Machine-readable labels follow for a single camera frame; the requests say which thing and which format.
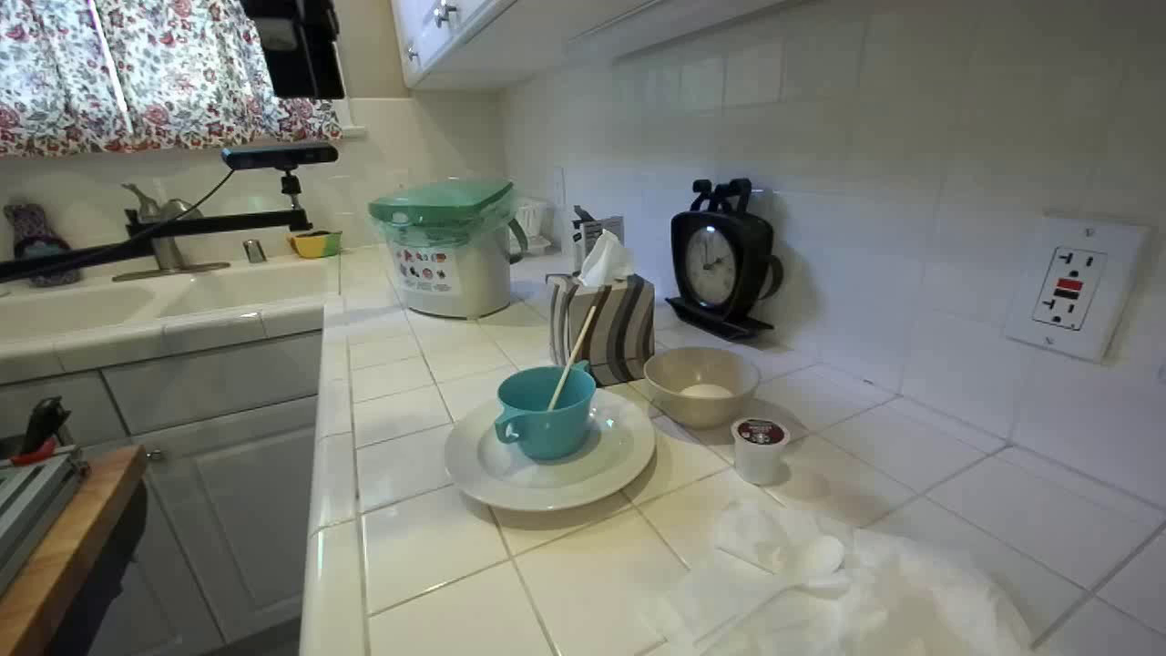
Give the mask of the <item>white round plate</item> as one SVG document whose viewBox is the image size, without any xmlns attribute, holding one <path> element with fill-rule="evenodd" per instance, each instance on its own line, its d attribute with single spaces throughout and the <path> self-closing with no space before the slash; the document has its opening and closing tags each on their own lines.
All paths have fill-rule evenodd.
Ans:
<svg viewBox="0 0 1166 656">
<path fill-rule="evenodd" d="M 571 510 L 618 496 L 658 455 L 648 413 L 619 392 L 592 409 L 588 442 L 577 455 L 536 464 L 491 430 L 483 405 L 446 437 L 446 465 L 461 491 L 500 510 Z"/>
</svg>

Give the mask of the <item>striped tissue box holder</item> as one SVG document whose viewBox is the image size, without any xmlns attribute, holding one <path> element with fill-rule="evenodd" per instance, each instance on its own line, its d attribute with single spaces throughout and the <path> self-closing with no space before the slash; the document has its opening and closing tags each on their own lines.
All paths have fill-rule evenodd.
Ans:
<svg viewBox="0 0 1166 656">
<path fill-rule="evenodd" d="M 551 273 L 551 360 L 565 365 L 581 332 L 581 360 L 602 386 L 635 383 L 658 352 L 658 286 L 630 250 L 602 230 L 581 273 Z"/>
</svg>

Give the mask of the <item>wooden stirring stick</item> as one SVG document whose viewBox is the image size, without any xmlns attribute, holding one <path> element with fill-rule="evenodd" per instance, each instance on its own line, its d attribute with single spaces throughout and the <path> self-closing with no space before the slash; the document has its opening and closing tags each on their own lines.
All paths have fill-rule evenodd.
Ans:
<svg viewBox="0 0 1166 656">
<path fill-rule="evenodd" d="M 571 351 L 570 351 L 570 360 L 560 365 L 557 383 L 554 383 L 554 391 L 551 391 L 551 397 L 547 397 L 547 413 L 557 409 L 557 399 L 560 399 L 560 392 L 565 392 L 565 383 L 570 383 L 570 376 L 571 376 L 571 366 L 577 366 L 577 360 L 581 360 L 581 352 L 585 352 L 585 347 L 588 347 L 588 338 L 592 338 L 592 332 L 594 332 L 594 317 L 597 317 L 597 304 L 592 304 L 588 317 L 585 317 L 585 329 L 581 329 L 581 336 L 577 336 L 577 341 L 571 341 Z"/>
</svg>

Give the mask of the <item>metal sink faucet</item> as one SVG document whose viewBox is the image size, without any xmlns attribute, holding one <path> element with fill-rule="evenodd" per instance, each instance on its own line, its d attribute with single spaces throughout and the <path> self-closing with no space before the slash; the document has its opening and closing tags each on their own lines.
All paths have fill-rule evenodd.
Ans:
<svg viewBox="0 0 1166 656">
<path fill-rule="evenodd" d="M 167 238 L 171 223 L 197 218 L 200 207 L 188 204 L 181 196 L 158 201 L 144 185 L 127 183 L 127 193 L 139 201 L 139 207 L 127 213 L 127 224 L 150 240 L 155 264 L 145 270 L 150 278 L 164 273 L 207 273 L 207 262 L 195 262 L 181 253 L 179 240 Z"/>
</svg>

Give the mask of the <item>wooden side table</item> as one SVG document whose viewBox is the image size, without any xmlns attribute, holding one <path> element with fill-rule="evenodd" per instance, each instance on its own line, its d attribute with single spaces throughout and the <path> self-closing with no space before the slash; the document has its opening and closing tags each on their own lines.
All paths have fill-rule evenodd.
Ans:
<svg viewBox="0 0 1166 656">
<path fill-rule="evenodd" d="M 115 533 L 124 525 L 145 455 L 94 455 L 15 583 L 0 594 L 0 656 L 45 656 L 77 606 Z"/>
</svg>

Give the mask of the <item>floral window curtain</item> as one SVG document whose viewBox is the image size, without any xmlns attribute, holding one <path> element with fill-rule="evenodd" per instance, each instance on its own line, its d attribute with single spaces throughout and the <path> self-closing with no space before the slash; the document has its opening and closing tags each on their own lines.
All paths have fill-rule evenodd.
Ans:
<svg viewBox="0 0 1166 656">
<path fill-rule="evenodd" d="M 0 154 L 158 154 L 332 137 L 276 93 L 243 0 L 0 0 Z"/>
</svg>

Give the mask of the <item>white paper napkin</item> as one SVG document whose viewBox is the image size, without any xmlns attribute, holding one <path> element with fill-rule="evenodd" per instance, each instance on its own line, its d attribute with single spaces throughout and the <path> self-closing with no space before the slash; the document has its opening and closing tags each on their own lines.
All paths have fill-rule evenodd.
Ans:
<svg viewBox="0 0 1166 656">
<path fill-rule="evenodd" d="M 658 621 L 673 656 L 1034 656 L 966 553 L 757 500 L 726 507 Z"/>
</svg>

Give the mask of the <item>white lower cabinet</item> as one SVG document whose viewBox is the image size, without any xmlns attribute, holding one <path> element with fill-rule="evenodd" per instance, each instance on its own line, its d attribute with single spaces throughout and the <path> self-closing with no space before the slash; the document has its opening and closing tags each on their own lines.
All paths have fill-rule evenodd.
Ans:
<svg viewBox="0 0 1166 656">
<path fill-rule="evenodd" d="M 303 608 L 321 336 L 301 332 L 0 391 L 15 433 L 42 397 L 90 450 L 145 450 L 145 517 L 94 656 L 288 649 Z"/>
</svg>

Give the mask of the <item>black apple-shaped clock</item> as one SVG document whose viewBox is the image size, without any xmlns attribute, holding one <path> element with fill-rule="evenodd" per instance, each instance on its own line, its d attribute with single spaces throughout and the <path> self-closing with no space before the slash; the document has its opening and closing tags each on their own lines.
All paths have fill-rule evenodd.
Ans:
<svg viewBox="0 0 1166 656">
<path fill-rule="evenodd" d="M 670 218 L 678 296 L 670 310 L 722 338 L 755 338 L 769 319 L 755 304 L 785 285 L 778 230 L 750 212 L 750 183 L 692 183 L 692 204 Z"/>
</svg>

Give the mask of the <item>beige ceramic bowl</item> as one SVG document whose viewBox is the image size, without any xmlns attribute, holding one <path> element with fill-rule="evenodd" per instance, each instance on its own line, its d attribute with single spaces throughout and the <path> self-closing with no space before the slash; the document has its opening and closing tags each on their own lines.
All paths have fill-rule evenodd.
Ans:
<svg viewBox="0 0 1166 656">
<path fill-rule="evenodd" d="M 747 409 L 757 372 L 734 351 L 682 347 L 648 358 L 645 386 L 666 417 L 705 430 L 726 425 Z"/>
</svg>

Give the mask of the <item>white upper cabinets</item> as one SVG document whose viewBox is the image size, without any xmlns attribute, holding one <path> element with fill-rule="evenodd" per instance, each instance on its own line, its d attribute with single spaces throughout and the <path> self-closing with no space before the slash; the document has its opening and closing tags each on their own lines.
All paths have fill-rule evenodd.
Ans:
<svg viewBox="0 0 1166 656">
<path fill-rule="evenodd" d="M 411 92 L 497 92 L 611 60 L 779 7 L 785 0 L 390 0 Z"/>
</svg>

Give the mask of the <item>white wall power outlet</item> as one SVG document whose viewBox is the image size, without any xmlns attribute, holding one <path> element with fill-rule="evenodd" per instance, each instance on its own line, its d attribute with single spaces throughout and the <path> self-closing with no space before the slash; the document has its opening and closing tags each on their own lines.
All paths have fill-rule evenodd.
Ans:
<svg viewBox="0 0 1166 656">
<path fill-rule="evenodd" d="M 1136 223 L 1047 213 L 1034 223 L 1004 332 L 1017 341 L 1106 360 L 1148 230 Z"/>
</svg>

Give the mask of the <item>dark bottle by sink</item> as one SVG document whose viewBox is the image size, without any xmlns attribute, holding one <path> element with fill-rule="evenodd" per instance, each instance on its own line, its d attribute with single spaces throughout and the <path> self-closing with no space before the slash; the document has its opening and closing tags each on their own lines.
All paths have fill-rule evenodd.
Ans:
<svg viewBox="0 0 1166 656">
<path fill-rule="evenodd" d="M 48 223 L 48 212 L 36 201 L 10 201 L 3 207 L 3 218 L 15 230 L 15 253 L 20 258 L 45 258 L 45 253 L 65 253 L 70 244 L 56 234 Z M 36 286 L 58 286 L 58 285 L 77 285 L 77 270 L 42 270 L 35 273 Z"/>
</svg>

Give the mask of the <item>teal ceramic cup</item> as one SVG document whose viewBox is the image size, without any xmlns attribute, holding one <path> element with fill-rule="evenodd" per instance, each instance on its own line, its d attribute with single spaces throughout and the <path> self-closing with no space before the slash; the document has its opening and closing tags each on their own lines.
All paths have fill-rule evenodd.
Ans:
<svg viewBox="0 0 1166 656">
<path fill-rule="evenodd" d="M 571 366 L 520 366 L 497 391 L 497 437 L 519 444 L 536 464 L 554 464 L 585 447 L 592 425 L 594 376 Z"/>
</svg>

